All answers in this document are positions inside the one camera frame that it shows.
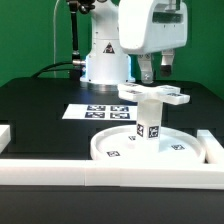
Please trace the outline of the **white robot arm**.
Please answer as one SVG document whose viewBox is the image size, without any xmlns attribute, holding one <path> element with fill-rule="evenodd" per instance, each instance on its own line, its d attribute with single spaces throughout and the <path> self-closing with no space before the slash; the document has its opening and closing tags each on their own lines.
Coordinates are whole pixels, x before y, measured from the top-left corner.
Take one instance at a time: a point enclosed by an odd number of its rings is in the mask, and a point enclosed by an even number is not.
<svg viewBox="0 0 224 224">
<path fill-rule="evenodd" d="M 150 56 L 161 52 L 170 66 L 173 50 L 187 42 L 187 6 L 183 0 L 96 0 L 92 13 L 92 48 L 80 84 L 115 90 L 133 82 L 131 57 L 138 57 L 142 81 L 153 79 Z"/>
</svg>

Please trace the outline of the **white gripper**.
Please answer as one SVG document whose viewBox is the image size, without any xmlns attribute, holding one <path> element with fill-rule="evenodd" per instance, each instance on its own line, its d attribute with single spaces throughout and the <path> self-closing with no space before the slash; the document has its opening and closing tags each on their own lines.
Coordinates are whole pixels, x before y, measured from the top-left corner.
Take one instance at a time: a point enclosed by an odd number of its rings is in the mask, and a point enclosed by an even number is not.
<svg viewBox="0 0 224 224">
<path fill-rule="evenodd" d="M 172 74 L 173 48 L 187 42 L 188 12 L 183 0 L 120 0 L 118 24 L 123 51 L 139 55 L 143 83 L 151 84 L 154 80 L 153 57 L 147 53 L 162 51 L 161 76 Z"/>
</svg>

